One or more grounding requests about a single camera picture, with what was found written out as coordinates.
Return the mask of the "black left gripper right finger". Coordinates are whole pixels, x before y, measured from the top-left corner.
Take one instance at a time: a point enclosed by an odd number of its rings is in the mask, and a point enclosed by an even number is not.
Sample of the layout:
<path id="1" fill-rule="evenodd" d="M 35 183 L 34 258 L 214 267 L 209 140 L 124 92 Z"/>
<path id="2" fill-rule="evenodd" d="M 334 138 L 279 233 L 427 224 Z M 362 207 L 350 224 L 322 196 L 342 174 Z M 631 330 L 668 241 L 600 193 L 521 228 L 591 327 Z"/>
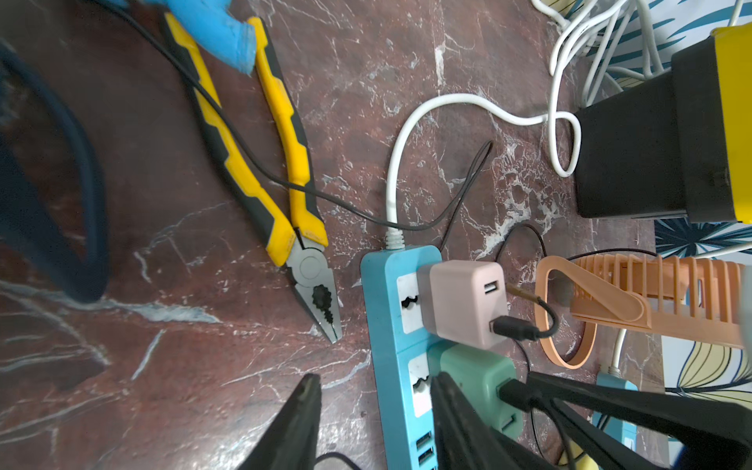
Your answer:
<path id="1" fill-rule="evenodd" d="M 442 372 L 432 379 L 431 400 L 438 468 L 554 468 L 528 448 L 487 426 L 450 374 Z"/>

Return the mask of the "yellow USB charger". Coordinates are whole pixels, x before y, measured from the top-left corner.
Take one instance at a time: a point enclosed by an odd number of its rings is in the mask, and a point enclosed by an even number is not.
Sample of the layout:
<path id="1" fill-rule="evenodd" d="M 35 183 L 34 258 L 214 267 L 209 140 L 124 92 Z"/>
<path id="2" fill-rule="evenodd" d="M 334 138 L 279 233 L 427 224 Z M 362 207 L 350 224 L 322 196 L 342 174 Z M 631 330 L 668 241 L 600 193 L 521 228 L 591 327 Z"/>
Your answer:
<path id="1" fill-rule="evenodd" d="M 599 466 L 595 462 L 593 458 L 591 458 L 588 454 L 586 454 L 583 449 L 577 445 L 575 442 L 571 441 L 569 443 L 569 448 L 571 452 L 572 459 L 572 465 L 573 468 L 576 470 L 599 470 Z M 556 466 L 559 469 L 568 470 L 570 468 L 569 465 L 569 459 L 567 452 L 562 452 L 562 455 L 559 458 L 558 464 Z"/>

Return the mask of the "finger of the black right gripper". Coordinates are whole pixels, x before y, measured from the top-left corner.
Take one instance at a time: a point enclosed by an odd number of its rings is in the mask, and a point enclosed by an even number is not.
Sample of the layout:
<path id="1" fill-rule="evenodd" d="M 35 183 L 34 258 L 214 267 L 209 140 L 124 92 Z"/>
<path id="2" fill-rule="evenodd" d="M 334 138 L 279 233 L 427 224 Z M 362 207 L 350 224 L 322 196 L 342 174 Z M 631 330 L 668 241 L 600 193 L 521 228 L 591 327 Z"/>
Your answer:
<path id="1" fill-rule="evenodd" d="M 555 413 L 569 439 L 602 469 L 661 469 L 661 466 L 587 423 L 577 412 L 568 409 L 562 399 L 547 399 L 553 402 Z M 575 397 L 575 404 L 655 431 L 666 431 L 676 422 L 675 397 L 585 396 Z"/>
<path id="2" fill-rule="evenodd" d="M 751 410 L 723 401 L 619 390 L 532 372 L 527 385 L 554 399 L 566 434 L 604 469 L 655 469 L 651 461 L 589 425 L 579 405 L 673 437 L 683 443 L 675 469 L 749 469 Z"/>

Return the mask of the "green USB charger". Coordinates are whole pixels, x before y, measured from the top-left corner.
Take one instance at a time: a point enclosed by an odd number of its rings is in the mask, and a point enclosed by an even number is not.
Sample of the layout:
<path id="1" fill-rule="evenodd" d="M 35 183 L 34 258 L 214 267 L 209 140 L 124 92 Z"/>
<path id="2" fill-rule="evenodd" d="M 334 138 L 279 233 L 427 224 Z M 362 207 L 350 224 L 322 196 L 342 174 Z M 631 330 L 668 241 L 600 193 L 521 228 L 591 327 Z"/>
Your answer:
<path id="1" fill-rule="evenodd" d="M 427 358 L 430 375 L 448 373 L 487 426 L 512 440 L 521 436 L 522 411 L 499 398 L 499 388 L 517 378 L 510 358 L 448 341 L 434 344 Z"/>

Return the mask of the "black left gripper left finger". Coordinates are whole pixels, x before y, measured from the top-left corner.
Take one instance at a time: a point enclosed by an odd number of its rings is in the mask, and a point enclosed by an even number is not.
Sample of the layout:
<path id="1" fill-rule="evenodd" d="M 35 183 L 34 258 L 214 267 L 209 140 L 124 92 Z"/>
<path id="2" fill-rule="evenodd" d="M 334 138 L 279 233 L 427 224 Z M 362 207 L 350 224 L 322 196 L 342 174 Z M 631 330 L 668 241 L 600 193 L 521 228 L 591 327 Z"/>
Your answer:
<path id="1" fill-rule="evenodd" d="M 309 373 L 238 469 L 313 469 L 321 405 L 320 376 Z"/>

